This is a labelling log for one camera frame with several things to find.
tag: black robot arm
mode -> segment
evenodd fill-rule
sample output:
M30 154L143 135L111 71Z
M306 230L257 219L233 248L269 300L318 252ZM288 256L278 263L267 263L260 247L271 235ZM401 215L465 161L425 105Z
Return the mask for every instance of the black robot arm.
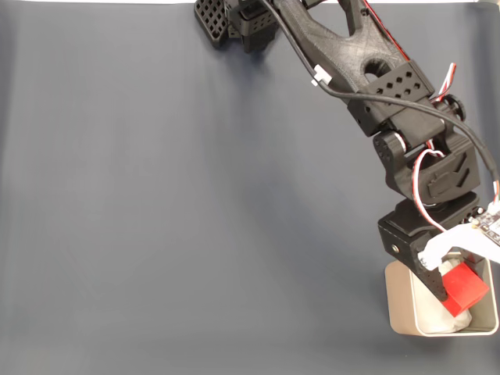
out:
M480 184L476 150L497 180L495 162L462 123L462 104L452 95L439 101L431 98L432 84L366 0L339 1L347 17L348 37L335 34L309 15L307 9L320 2L198 0L195 14L216 47L232 37L242 40L246 52L260 50L273 40L278 27L282 29L315 77L313 83L342 99L366 136L373 136L388 187L405 196L379 220L386 252L406 264L444 301L447 293L439 271L427 270L418 253L441 233L440 226L449 229L480 213L479 199L472 192ZM456 133L455 127L465 135ZM442 157L425 159L415 186L413 166L430 145ZM416 189L437 226L415 205Z

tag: red wire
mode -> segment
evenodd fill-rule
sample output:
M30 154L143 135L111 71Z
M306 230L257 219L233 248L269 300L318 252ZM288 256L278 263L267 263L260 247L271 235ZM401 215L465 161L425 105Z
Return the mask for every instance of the red wire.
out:
M392 43L394 43L394 45L396 46L396 48L399 50L399 52L401 52L401 54L403 55L403 57L405 58L406 61L409 61L409 57L408 55L406 55L405 51L403 51L403 48L401 47L401 45L399 45L399 43L392 37L391 33L389 32L389 30L384 26L384 24L382 23L382 20L380 19L380 17L375 13L375 11L373 10L373 8L371 7L371 5L368 3L367 0L363 0L363 2L365 3L366 7L368 8L368 10L370 11L370 14L373 16L373 18L377 21L378 23L378 26L380 26L380 28L385 32L385 34L387 35L387 37L389 39L391 39Z

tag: perforated plate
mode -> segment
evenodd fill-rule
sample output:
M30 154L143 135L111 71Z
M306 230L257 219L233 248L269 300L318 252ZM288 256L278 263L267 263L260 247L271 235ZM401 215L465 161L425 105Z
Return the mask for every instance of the perforated plate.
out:
M227 40L228 22L222 0L197 0L195 15L214 47Z

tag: red block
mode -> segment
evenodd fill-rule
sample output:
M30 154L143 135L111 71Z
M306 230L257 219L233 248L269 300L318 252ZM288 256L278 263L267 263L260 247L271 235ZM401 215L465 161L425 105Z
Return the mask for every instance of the red block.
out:
M443 305L453 316L476 305L490 289L465 263L446 273L443 285L448 292Z

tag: gray table surface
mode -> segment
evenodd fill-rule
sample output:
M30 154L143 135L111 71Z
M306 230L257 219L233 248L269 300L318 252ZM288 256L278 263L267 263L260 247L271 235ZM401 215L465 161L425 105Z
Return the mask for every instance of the gray table surface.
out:
M435 86L459 64L500 162L498 10L376 9ZM216 52L192 13L0 4L1 374L498 375L500 334L391 330L401 197L345 106L283 35Z

